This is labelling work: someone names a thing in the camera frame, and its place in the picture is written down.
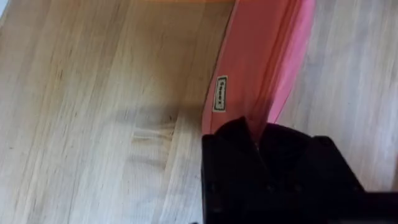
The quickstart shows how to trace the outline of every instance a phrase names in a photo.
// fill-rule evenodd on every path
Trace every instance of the white label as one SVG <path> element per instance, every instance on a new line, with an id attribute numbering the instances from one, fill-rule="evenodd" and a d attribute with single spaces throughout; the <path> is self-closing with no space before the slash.
<path id="1" fill-rule="evenodd" d="M 225 112 L 226 81 L 226 75 L 217 78 L 216 90 L 214 93 L 213 112 Z"/>

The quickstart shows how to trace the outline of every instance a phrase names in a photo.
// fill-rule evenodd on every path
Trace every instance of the wooden floor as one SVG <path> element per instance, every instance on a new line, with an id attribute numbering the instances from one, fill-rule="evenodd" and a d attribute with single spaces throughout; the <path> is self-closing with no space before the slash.
<path id="1" fill-rule="evenodd" d="M 398 190 L 398 1 L 317 3 L 279 123 L 332 137 L 368 190 Z"/>
<path id="2" fill-rule="evenodd" d="M 0 29 L 0 223 L 201 222 L 200 116 L 231 3 L 11 0 Z M 398 1 L 318 0 L 279 122 L 394 184 Z"/>
<path id="3" fill-rule="evenodd" d="M 11 0 L 0 223 L 201 222 L 201 108 L 232 6 Z"/>

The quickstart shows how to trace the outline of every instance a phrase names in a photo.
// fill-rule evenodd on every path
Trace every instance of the black object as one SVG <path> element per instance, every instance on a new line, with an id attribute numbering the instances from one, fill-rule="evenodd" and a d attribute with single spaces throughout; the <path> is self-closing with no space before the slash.
<path id="1" fill-rule="evenodd" d="M 241 118 L 202 144 L 206 224 L 398 220 L 398 194 L 365 192 L 328 137 L 268 124 L 257 146 Z"/>

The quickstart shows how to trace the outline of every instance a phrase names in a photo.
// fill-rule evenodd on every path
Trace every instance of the black plastic part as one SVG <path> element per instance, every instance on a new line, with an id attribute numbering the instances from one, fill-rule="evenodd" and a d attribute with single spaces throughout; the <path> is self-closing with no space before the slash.
<path id="1" fill-rule="evenodd" d="M 398 194 L 366 193 L 328 137 L 269 124 L 257 148 L 241 118 L 202 143 L 206 224 L 398 220 Z"/>

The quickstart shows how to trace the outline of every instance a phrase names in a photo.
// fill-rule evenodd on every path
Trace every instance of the pink bag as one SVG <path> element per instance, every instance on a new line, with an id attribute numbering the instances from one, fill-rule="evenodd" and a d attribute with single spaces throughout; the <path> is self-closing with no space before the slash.
<path id="1" fill-rule="evenodd" d="M 237 0 L 205 102 L 203 134 L 246 118 L 253 138 L 275 123 L 306 51 L 315 0 Z"/>

